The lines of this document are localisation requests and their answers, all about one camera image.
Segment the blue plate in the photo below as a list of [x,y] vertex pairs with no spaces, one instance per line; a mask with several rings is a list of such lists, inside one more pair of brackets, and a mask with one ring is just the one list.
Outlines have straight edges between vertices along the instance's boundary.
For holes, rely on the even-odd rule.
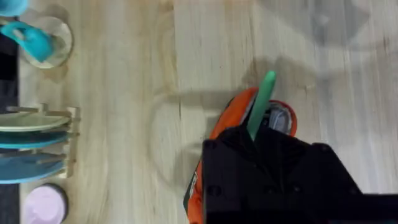
[[0,184],[20,184],[54,175],[63,167],[63,161],[36,164],[50,155],[34,154],[0,158]]
[[20,149],[39,148],[49,146],[58,142],[66,141],[68,133],[57,131],[51,133],[28,132],[28,133],[6,133],[0,132],[0,148]]

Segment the wooden table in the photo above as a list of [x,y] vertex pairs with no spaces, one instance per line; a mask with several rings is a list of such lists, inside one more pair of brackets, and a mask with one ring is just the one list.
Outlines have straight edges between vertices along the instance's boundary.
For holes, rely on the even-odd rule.
[[[278,73],[297,137],[364,192],[398,192],[395,0],[31,0],[72,28],[69,61],[21,60],[21,105],[81,108],[66,223],[186,223],[183,194],[227,102]],[[22,184],[24,195],[39,183]]]

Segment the pink object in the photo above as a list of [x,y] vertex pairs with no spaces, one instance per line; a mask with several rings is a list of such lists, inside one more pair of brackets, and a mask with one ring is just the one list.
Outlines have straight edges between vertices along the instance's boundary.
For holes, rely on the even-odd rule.
[[25,224],[60,224],[66,213],[63,195],[54,187],[43,185],[34,189],[25,199]]

